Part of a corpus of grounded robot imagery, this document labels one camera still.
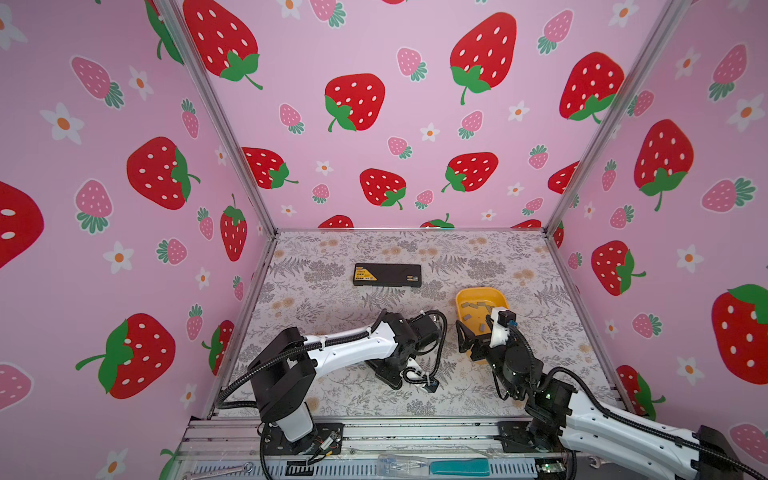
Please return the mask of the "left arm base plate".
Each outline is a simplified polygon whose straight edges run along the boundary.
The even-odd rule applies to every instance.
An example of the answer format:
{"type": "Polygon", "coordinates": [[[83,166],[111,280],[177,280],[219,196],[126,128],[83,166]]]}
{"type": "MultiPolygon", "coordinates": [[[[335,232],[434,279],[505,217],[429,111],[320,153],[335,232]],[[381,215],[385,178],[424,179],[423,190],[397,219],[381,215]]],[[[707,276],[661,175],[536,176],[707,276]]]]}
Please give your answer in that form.
{"type": "Polygon", "coordinates": [[[297,440],[289,440],[277,424],[267,424],[262,431],[267,456],[339,454],[344,433],[343,423],[316,423],[312,430],[297,440]]]}

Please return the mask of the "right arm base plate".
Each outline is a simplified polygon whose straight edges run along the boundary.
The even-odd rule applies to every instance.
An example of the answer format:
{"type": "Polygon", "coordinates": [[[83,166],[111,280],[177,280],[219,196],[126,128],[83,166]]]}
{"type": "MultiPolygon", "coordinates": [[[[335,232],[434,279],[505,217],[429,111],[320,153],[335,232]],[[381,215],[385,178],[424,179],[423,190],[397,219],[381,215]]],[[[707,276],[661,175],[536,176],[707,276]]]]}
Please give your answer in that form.
{"type": "Polygon", "coordinates": [[[505,453],[551,453],[558,449],[557,436],[538,420],[502,421],[493,437],[505,453]]]}

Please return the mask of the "black stapler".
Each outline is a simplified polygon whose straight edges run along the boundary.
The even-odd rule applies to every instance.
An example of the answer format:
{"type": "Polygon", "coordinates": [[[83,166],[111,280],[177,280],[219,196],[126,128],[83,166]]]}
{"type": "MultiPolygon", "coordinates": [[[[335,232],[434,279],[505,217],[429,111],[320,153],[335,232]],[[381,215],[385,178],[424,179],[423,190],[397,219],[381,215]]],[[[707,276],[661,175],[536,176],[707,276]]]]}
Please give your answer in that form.
{"type": "Polygon", "coordinates": [[[375,377],[393,390],[402,387],[402,377],[399,370],[390,365],[386,360],[366,360],[365,364],[374,372],[375,377]]]}

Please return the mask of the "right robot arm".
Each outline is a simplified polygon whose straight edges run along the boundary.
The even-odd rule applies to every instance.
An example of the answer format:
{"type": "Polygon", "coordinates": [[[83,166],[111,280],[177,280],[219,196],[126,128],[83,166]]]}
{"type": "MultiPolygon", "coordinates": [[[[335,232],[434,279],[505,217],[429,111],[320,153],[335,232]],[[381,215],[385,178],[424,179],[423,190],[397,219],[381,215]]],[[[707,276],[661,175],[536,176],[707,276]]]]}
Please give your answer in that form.
{"type": "Polygon", "coordinates": [[[741,462],[726,437],[701,426],[695,431],[661,424],[599,401],[585,381],[565,367],[550,371],[517,327],[514,312],[496,308],[475,334],[456,323],[458,348],[491,368],[498,396],[525,404],[530,446],[561,446],[613,462],[649,479],[761,478],[741,462]]]}

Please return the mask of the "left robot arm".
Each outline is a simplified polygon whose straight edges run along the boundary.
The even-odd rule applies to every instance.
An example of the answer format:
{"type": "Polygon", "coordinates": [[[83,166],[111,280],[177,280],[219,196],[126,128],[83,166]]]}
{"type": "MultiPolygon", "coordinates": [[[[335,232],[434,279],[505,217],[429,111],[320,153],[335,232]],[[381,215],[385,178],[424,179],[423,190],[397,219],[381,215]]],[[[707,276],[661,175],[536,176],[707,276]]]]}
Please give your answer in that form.
{"type": "Polygon", "coordinates": [[[337,370],[364,364],[393,390],[410,384],[435,392],[447,331],[438,310],[408,319],[383,310],[370,326],[331,335],[305,336],[290,327],[220,391],[215,408],[255,409],[265,428],[298,444],[317,431],[305,402],[313,382],[337,370]]]}

